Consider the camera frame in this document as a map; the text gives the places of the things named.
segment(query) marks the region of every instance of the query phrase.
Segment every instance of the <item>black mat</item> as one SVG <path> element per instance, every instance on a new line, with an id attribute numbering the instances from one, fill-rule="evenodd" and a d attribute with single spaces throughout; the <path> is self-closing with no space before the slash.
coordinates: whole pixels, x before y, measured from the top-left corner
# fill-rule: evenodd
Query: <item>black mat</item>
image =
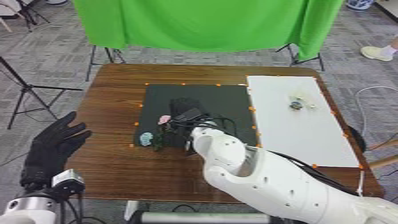
<path id="1" fill-rule="evenodd" d="M 201 101 L 214 118 L 226 117 L 235 121 L 239 138 L 249 145 L 258 144 L 256 131 L 253 130 L 253 114 L 249 111 L 249 95 L 246 86 L 210 86 L 210 85 L 152 85 L 146 89 L 144 107 L 141 112 L 139 130 L 134 136 L 134 143 L 141 145 L 141 135 L 144 132 L 157 134 L 159 118 L 169 115 L 171 99 L 182 97 Z M 233 125 L 226 122 L 226 129 L 233 133 Z"/>

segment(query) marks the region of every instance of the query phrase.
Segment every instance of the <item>green backdrop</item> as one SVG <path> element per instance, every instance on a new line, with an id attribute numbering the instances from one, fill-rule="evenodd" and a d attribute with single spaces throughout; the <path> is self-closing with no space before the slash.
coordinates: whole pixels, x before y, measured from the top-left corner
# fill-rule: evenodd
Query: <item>green backdrop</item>
<path id="1" fill-rule="evenodd" d="M 235 52 L 296 43 L 317 57 L 343 0 L 75 0 L 91 44 Z"/>

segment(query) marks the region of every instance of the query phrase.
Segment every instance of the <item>gray carpet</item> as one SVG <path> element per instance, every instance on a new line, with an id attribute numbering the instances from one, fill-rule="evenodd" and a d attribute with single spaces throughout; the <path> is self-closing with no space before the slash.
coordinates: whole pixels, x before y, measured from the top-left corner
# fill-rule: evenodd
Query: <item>gray carpet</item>
<path id="1" fill-rule="evenodd" d="M 49 6 L 43 2 L 36 5 L 38 11 L 49 17 L 52 24 L 41 21 L 34 32 L 27 32 L 24 20 L 8 20 L 15 33 L 0 27 L 0 52 L 27 81 L 41 85 L 79 87 L 88 90 L 86 71 L 89 63 L 91 45 L 75 13 L 73 5 Z M 322 78 L 333 93 L 335 101 L 343 113 L 347 123 L 361 129 L 363 118 L 356 106 L 354 94 L 365 87 L 384 85 L 398 87 L 398 63 L 368 60 L 359 55 L 359 48 L 367 45 L 384 46 L 398 33 L 398 25 L 377 8 L 359 13 L 347 10 L 340 12 L 333 32 L 326 41 L 322 55 L 327 71 Z M 130 47 L 123 56 L 132 64 L 208 64 L 246 66 L 288 66 L 288 52 L 276 53 L 267 49 L 240 53 L 189 53 L 166 49 Z M 105 52 L 100 49 L 97 62 L 107 63 Z M 319 69 L 319 62 L 310 62 L 304 67 Z M 100 66 L 95 66 L 95 78 Z M 0 74 L 0 163 L 29 150 L 33 137 L 52 121 L 47 112 L 20 115 L 13 130 L 6 129 L 15 108 L 20 88 Z M 45 99 L 56 92 L 40 91 Z M 77 110 L 84 92 L 70 92 L 61 98 L 54 111 L 65 115 Z M 363 94 L 363 106 L 368 116 L 367 141 L 372 144 L 390 139 L 398 132 L 398 93 L 390 90 L 372 90 Z M 25 108 L 38 106 L 33 98 L 24 102 Z M 367 152 L 368 161 L 397 154 L 397 148 Z M 0 167 L 0 207 L 18 193 L 18 180 L 24 159 Z M 381 177 L 398 169 L 398 164 L 375 169 Z M 381 184 L 386 189 L 386 199 L 398 196 L 398 172 L 383 176 Z M 155 210 L 171 211 L 176 204 L 153 203 Z M 249 211 L 246 206 L 196 205 L 203 211 Z M 100 216 L 111 223 L 121 223 L 125 201 L 88 201 L 88 213 Z"/>

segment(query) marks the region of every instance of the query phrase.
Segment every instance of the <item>white paper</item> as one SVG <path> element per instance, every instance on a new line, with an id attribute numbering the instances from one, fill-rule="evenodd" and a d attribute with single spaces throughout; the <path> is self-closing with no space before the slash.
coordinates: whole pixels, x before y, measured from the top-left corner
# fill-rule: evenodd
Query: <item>white paper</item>
<path id="1" fill-rule="evenodd" d="M 354 149 L 313 77 L 249 76 L 249 95 L 265 149 L 308 164 L 359 167 Z M 290 108 L 294 99 L 304 105 Z"/>

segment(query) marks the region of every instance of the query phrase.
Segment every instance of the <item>wooden table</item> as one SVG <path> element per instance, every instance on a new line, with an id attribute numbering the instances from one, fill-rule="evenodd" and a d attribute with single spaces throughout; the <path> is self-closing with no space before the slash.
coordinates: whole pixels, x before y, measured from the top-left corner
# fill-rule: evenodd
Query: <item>wooden table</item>
<path id="1" fill-rule="evenodd" d="M 237 202 L 203 179 L 203 159 L 185 157 L 184 150 L 155 152 L 132 146 L 141 103 L 150 84 L 237 85 L 246 75 L 313 76 L 319 79 L 329 105 L 338 112 L 326 85 L 315 70 L 280 67 L 120 65 L 102 67 L 79 109 L 79 121 L 95 131 L 68 166 L 84 175 L 86 196 L 97 199 L 130 199 L 189 202 Z M 345 132 L 349 127 L 338 113 Z M 367 170 L 365 194 L 383 196 L 363 153 L 351 137 L 358 158 Z M 320 168 L 320 171 L 356 190 L 358 168 Z"/>

